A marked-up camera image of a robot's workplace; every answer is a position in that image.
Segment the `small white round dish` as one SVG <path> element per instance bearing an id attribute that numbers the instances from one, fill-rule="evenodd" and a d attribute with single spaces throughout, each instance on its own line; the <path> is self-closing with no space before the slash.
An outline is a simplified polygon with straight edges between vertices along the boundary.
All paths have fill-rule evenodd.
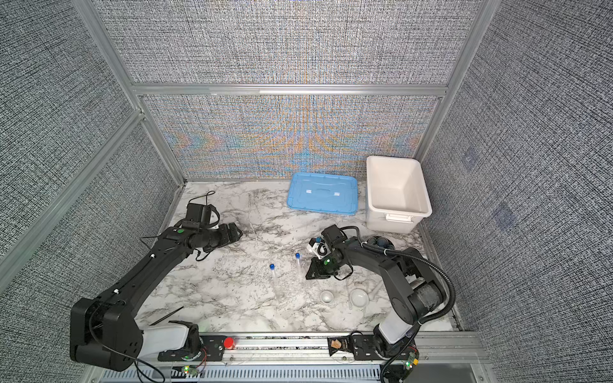
<path id="1" fill-rule="evenodd" d="M 320 294 L 320 300 L 325 304 L 330 304 L 334 301 L 335 296 L 331 291 L 324 290 Z"/>

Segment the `white mortar bowl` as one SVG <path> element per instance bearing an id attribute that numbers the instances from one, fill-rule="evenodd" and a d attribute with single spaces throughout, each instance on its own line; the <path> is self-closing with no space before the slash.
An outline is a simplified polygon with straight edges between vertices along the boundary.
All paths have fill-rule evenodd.
<path id="1" fill-rule="evenodd" d="M 363 309 L 368 306 L 370 297 L 365 290 L 356 288 L 350 291 L 349 300 L 352 306 Z"/>

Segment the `blue plastic bin lid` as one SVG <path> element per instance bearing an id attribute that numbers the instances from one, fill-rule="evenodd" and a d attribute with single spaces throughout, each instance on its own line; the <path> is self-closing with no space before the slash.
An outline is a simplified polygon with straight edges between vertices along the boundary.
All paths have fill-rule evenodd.
<path id="1" fill-rule="evenodd" d="M 359 186 L 354 177 L 298 172 L 287 195 L 289 208 L 337 215 L 359 210 Z"/>

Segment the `white plastic storage bin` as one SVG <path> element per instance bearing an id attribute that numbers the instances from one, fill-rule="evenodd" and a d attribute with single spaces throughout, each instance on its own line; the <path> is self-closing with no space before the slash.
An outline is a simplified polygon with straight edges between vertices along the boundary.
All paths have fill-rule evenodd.
<path id="1" fill-rule="evenodd" d="M 414 159 L 369 156 L 366 196 L 371 231 L 409 234 L 433 212 L 421 164 Z"/>

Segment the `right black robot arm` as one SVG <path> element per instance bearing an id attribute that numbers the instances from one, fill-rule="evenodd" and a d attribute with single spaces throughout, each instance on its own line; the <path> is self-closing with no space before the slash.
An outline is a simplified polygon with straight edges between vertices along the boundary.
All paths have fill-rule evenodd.
<path id="1" fill-rule="evenodd" d="M 360 267 L 382 279 L 391 312 L 373 330 L 364 349 L 368 357 L 391 359 L 409 349 L 426 323 L 445 317 L 456 303 L 450 277 L 413 247 L 400 251 L 386 237 L 364 239 L 356 226 L 329 226 L 320 242 L 327 253 L 311 259 L 307 280 L 342 281 L 343 267 L 349 268 L 349 275 Z"/>

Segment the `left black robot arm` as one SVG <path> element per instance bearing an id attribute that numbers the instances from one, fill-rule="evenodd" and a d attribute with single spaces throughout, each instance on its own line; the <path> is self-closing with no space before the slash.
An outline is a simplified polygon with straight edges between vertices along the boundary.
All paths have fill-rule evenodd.
<path id="1" fill-rule="evenodd" d="M 204 354 L 197 325 L 174 321 L 148 330 L 135 317 L 166 275 L 193 253 L 209 254 L 242 238 L 235 223 L 221 223 L 209 203 L 190 200 L 185 218 L 159 234 L 145 257 L 96 298 L 81 298 L 70 311 L 70 359 L 124 371 L 152 354 L 194 359 Z"/>

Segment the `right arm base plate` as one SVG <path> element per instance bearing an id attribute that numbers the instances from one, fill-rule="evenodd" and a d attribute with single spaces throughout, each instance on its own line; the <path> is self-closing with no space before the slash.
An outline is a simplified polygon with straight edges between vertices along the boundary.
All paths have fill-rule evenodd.
<path id="1" fill-rule="evenodd" d="M 350 349 L 354 360 L 359 362 L 383 361 L 377 350 L 377 343 L 372 334 L 352 334 L 349 336 Z"/>

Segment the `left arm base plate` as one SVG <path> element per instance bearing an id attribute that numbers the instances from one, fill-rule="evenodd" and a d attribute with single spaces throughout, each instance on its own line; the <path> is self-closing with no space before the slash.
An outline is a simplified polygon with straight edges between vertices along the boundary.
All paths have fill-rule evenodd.
<path id="1" fill-rule="evenodd" d="M 168 350 L 158 354 L 158 362 L 221 362 L 226 350 L 225 335 L 200 336 L 199 346 L 188 343 L 181 349 Z"/>

